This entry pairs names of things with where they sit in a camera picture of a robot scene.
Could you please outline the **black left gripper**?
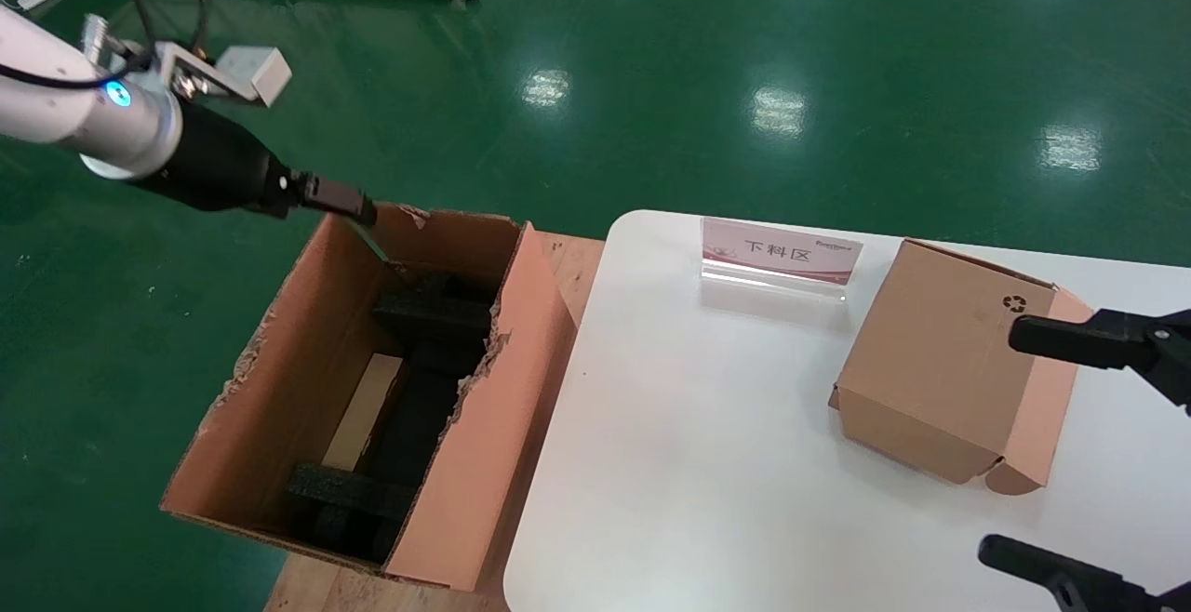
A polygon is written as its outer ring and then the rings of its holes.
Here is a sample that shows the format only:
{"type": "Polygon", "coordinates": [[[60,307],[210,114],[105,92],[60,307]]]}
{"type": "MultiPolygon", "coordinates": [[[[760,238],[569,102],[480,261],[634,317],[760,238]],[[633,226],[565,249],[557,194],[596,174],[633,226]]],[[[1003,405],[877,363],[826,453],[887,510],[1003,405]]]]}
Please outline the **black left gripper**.
{"type": "Polygon", "coordinates": [[[283,219],[303,206],[356,221],[376,223],[372,198],[357,188],[282,164],[250,130],[205,106],[181,107],[181,135],[172,156],[132,187],[200,212],[247,210],[283,219]]]}

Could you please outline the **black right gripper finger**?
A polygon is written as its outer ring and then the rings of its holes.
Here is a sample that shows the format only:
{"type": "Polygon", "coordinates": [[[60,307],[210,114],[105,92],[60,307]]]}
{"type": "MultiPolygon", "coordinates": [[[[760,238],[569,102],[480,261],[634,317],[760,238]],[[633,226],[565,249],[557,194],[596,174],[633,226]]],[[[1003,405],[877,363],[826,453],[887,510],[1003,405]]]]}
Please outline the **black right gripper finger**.
{"type": "Polygon", "coordinates": [[[997,533],[980,541],[983,566],[1046,588],[1060,611],[1187,611],[1190,582],[1153,594],[1115,572],[997,533]]]}
{"type": "Polygon", "coordinates": [[[1099,369],[1128,369],[1190,413],[1190,312],[1140,316],[1099,310],[1080,323],[1018,316],[1015,351],[1099,369]]]}

